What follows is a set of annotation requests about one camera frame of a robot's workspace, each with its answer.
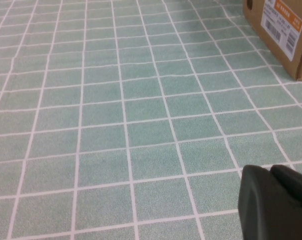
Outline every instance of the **brown cardboard box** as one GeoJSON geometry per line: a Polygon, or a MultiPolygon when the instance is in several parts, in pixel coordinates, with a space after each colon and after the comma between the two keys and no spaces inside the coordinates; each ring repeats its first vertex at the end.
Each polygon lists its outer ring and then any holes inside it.
{"type": "Polygon", "coordinates": [[[302,81],[302,0],[243,0],[243,12],[286,71],[302,81]]]}

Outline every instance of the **barcode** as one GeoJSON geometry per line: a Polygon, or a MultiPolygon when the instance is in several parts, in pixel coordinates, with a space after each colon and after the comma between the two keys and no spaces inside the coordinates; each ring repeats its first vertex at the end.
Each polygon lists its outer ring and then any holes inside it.
{"type": "Polygon", "coordinates": [[[296,41],[297,41],[297,36],[293,32],[290,32],[285,47],[291,54],[295,49],[296,41]]]}
{"type": "Polygon", "coordinates": [[[275,39],[279,43],[280,39],[281,39],[281,33],[267,19],[265,20],[265,26],[266,26],[267,29],[270,30],[271,34],[275,37],[275,39]]]}

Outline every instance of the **orange label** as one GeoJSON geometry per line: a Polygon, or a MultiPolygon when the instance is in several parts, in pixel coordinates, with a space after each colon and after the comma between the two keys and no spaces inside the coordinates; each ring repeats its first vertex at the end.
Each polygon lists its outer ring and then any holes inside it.
{"type": "Polygon", "coordinates": [[[276,0],[274,7],[289,22],[289,24],[291,24],[300,33],[302,28],[302,19],[299,18],[281,0],[276,0]]]}

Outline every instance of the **black object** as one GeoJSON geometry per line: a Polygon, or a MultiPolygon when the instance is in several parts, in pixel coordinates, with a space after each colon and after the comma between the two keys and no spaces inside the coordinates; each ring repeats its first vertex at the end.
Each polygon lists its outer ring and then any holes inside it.
{"type": "Polygon", "coordinates": [[[244,240],[302,240],[302,174],[246,165],[238,212],[244,240]]]}

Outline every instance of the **grid pattern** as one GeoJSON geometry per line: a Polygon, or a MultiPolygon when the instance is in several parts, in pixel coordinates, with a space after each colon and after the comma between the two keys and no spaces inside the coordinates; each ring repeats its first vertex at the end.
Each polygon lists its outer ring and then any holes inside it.
{"type": "Polygon", "coordinates": [[[302,173],[302,82],[241,0],[0,0],[0,240],[240,240],[247,164],[302,173]]]}

